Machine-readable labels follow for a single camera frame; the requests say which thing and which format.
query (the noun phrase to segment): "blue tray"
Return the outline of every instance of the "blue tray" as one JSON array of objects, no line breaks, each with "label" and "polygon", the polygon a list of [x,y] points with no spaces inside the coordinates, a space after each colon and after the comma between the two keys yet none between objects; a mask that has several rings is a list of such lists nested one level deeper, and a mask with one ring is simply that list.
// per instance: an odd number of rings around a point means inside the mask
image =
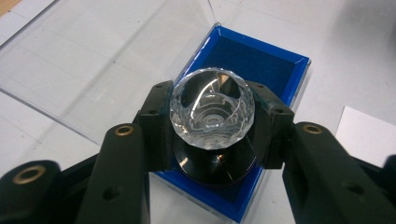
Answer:
[{"label": "blue tray", "polygon": [[[188,73],[200,68],[224,68],[235,72],[245,80],[267,86],[286,105],[290,105],[300,88],[309,62],[305,56],[238,34],[216,24],[177,82]],[[221,214],[221,217],[239,223],[248,209],[257,184],[260,183],[262,173],[261,167],[254,167],[243,180],[225,188],[198,185],[177,168],[175,171],[159,172],[157,175],[198,200],[198,204],[212,208],[208,209],[209,211],[215,210]]]}]

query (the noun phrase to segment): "black plastic part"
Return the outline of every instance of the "black plastic part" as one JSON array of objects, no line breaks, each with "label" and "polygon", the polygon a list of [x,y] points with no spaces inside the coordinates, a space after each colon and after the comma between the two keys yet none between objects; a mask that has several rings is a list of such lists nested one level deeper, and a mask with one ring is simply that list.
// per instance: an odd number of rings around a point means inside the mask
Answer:
[{"label": "black plastic part", "polygon": [[246,138],[230,147],[205,150],[175,134],[174,152],[180,170],[200,185],[226,187],[241,180],[253,167],[255,155]]},{"label": "black plastic part", "polygon": [[98,155],[62,171],[64,194],[50,223],[74,223]]},{"label": "black plastic part", "polygon": [[387,191],[390,201],[396,207],[396,155],[388,157],[384,168],[381,170],[384,180],[384,189]]},{"label": "black plastic part", "polygon": [[137,122],[145,136],[148,170],[151,172],[171,169],[174,131],[169,119],[169,100],[173,88],[172,81],[153,86],[137,114]]},{"label": "black plastic part", "polygon": [[76,223],[149,223],[144,149],[138,124],[108,130]]},{"label": "black plastic part", "polygon": [[266,86],[247,81],[256,103],[254,124],[247,136],[259,165],[280,169],[283,159],[281,144],[290,138],[294,113]]},{"label": "black plastic part", "polygon": [[31,161],[0,180],[0,223],[48,223],[62,195],[59,165]]},{"label": "black plastic part", "polygon": [[298,123],[283,178],[297,223],[396,223],[383,191],[324,127]]}]

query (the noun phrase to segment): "white paper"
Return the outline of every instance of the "white paper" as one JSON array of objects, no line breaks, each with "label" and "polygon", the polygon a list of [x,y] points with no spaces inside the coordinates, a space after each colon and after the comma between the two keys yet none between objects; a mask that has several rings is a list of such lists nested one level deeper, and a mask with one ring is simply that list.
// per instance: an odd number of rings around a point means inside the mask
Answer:
[{"label": "white paper", "polygon": [[396,126],[348,106],[335,137],[351,156],[379,167],[396,154]]}]

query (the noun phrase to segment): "blue foam liner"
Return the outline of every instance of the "blue foam liner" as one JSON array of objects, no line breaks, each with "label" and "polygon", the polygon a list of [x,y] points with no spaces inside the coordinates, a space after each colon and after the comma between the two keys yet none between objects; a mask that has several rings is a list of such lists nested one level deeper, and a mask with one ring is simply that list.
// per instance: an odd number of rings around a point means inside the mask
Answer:
[{"label": "blue foam liner", "polygon": [[[177,82],[188,73],[200,68],[224,68],[235,72],[245,80],[267,86],[286,105],[290,105],[308,65],[309,58],[305,56],[238,34],[216,24]],[[255,166],[243,180],[225,188],[199,185],[177,168],[172,172],[156,174],[224,216],[240,222],[247,211],[256,185],[260,182],[262,172],[261,167]]]}]

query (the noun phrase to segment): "faceted glass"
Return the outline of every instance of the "faceted glass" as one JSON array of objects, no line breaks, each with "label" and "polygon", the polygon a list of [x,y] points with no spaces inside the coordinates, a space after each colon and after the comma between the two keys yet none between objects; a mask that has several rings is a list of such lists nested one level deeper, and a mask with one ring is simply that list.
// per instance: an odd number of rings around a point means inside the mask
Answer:
[{"label": "faceted glass", "polygon": [[188,144],[207,150],[226,148],[241,140],[253,124],[253,95],[232,71],[200,69],[175,86],[170,120]]}]

